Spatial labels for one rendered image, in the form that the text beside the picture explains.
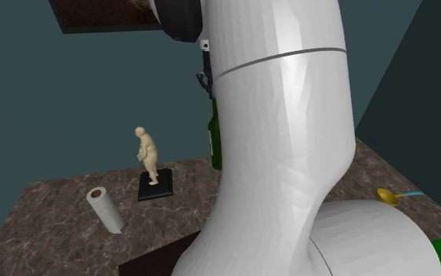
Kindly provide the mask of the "beige figure on black base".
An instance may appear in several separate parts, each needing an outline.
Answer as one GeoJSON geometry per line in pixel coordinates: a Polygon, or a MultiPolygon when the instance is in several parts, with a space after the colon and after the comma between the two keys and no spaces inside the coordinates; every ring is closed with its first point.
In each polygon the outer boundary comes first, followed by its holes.
{"type": "Polygon", "coordinates": [[[153,138],[143,127],[137,127],[135,135],[140,139],[137,159],[146,170],[139,177],[138,201],[172,196],[172,170],[157,169],[158,151],[153,138]]]}

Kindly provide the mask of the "white paper towel roll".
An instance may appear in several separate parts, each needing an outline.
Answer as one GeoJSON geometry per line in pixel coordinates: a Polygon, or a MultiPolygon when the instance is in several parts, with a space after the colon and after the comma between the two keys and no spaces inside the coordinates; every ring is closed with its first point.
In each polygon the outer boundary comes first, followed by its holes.
{"type": "Polygon", "coordinates": [[[112,234],[120,234],[124,220],[104,187],[95,187],[87,193],[86,199],[103,225],[112,234]]]}

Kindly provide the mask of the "dark framed wall picture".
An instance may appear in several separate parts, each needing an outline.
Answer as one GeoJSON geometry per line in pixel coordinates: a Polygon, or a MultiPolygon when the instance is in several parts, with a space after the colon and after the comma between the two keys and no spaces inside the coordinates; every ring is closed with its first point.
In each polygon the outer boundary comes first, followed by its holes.
{"type": "Polygon", "coordinates": [[[64,34],[155,31],[149,0],[48,0],[64,34]]]}

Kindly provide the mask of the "green glass bottle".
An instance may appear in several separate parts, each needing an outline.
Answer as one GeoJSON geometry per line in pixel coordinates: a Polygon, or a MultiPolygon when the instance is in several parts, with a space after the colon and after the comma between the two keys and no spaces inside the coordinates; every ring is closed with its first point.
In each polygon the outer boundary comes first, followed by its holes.
{"type": "Polygon", "coordinates": [[[216,99],[214,97],[211,99],[211,103],[212,103],[212,117],[210,122],[208,123],[211,165],[214,169],[221,170],[222,148],[221,148],[221,137],[219,130],[219,116],[218,116],[216,99]]]}

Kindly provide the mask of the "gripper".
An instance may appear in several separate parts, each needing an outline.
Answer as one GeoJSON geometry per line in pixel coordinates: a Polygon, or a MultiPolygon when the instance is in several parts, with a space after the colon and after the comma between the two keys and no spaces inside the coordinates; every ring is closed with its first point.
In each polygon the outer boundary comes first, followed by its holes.
{"type": "Polygon", "coordinates": [[[208,77],[208,75],[211,75],[211,59],[210,59],[210,52],[209,51],[203,51],[203,72],[196,73],[196,78],[199,81],[201,87],[206,91],[208,94],[208,97],[210,100],[213,99],[213,89],[212,89],[212,81],[208,77]]]}

